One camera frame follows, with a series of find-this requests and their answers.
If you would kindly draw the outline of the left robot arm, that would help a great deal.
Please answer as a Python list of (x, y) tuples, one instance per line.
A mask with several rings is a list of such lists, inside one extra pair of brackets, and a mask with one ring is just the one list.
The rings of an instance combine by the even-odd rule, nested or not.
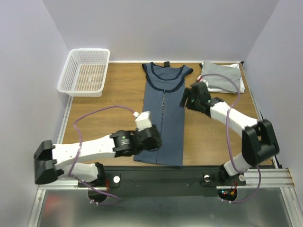
[(161, 147), (160, 133), (155, 125), (138, 131), (119, 130), (99, 139), (73, 144), (54, 144), (44, 140), (34, 153), (35, 183), (53, 183), (60, 176), (83, 175), (86, 182), (101, 186), (105, 174), (99, 170), (84, 168), (84, 162), (100, 158), (131, 157), (142, 151), (154, 151)]

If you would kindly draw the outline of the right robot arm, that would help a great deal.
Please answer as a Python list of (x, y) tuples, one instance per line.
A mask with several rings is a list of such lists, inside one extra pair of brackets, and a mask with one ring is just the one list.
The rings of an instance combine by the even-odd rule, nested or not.
[(222, 99), (212, 98), (204, 82), (196, 82), (186, 88), (180, 106), (224, 123), (227, 138), (229, 130), (241, 137), (241, 153), (230, 155), (230, 160), (219, 167), (218, 180), (222, 184), (229, 184), (237, 174), (259, 165), (280, 151), (273, 125), (269, 120), (259, 121), (248, 117)]

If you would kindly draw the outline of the blue printed tank top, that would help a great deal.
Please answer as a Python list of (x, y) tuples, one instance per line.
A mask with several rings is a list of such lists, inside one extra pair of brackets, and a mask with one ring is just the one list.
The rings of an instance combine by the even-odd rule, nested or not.
[(179, 68), (159, 66), (153, 62), (142, 64), (142, 68), (146, 77), (143, 110), (151, 113), (162, 145), (156, 151), (142, 151), (134, 156), (134, 161), (182, 166), (185, 109), (179, 104), (185, 90), (185, 77), (193, 69), (186, 65)]

